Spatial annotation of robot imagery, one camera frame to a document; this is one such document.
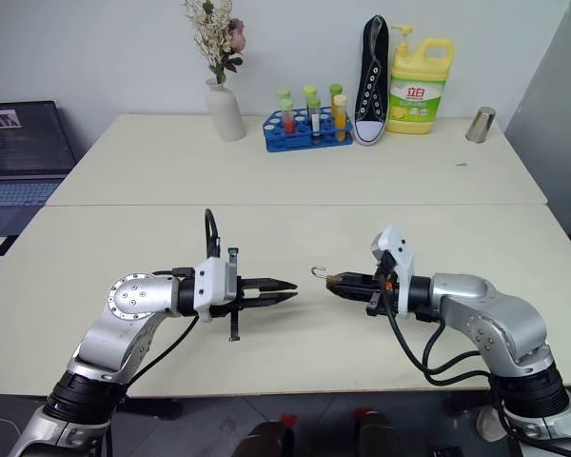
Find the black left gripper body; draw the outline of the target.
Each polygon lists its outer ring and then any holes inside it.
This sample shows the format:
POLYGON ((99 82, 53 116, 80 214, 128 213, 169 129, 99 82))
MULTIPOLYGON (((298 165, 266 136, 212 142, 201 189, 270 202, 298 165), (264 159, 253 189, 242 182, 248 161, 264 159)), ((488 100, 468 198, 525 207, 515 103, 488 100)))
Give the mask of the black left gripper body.
POLYGON ((240 340, 239 313, 242 309, 241 301, 244 298, 241 280, 238 274, 238 254, 239 249, 232 247, 227 250, 228 259, 225 263, 225 290, 224 297, 216 304, 209 307, 212 318, 230 317, 229 341, 240 340))

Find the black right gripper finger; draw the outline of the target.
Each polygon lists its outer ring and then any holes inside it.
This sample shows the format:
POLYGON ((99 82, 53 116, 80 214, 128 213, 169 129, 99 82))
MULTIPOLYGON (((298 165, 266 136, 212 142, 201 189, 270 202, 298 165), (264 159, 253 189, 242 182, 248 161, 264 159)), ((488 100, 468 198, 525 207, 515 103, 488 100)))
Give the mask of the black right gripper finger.
POLYGON ((341 298, 358 302, 370 302, 372 296, 376 293, 376 289, 373 287, 367 288, 341 284, 332 287, 331 291, 341 298))
POLYGON ((344 287, 375 288, 376 280, 373 275, 358 272, 341 272, 331 276, 331 282, 342 284, 344 287))

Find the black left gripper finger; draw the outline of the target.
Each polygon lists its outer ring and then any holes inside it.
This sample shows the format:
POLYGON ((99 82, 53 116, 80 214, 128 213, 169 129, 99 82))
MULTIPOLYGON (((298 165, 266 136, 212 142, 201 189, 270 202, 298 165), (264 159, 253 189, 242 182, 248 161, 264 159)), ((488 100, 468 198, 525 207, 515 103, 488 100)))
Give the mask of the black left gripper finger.
POLYGON ((287 281, 274 278, 241 278, 240 289, 257 289, 260 292, 294 290, 298 286, 287 281))
POLYGON ((297 292, 283 292, 283 291, 261 293, 258 297, 244 298, 241 304, 241 309, 271 307, 285 300, 291 299, 296 295, 297 292))

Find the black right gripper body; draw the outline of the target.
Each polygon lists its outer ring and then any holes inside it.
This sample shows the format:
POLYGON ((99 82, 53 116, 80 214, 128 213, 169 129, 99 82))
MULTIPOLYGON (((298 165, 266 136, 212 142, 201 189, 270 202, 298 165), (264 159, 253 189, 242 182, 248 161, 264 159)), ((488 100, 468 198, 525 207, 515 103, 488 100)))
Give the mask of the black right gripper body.
POLYGON ((376 289, 365 308, 367 315, 376 317, 384 315, 390 318, 398 311, 399 278, 395 272, 396 261, 392 254, 384 251, 377 265, 374 279, 376 289))

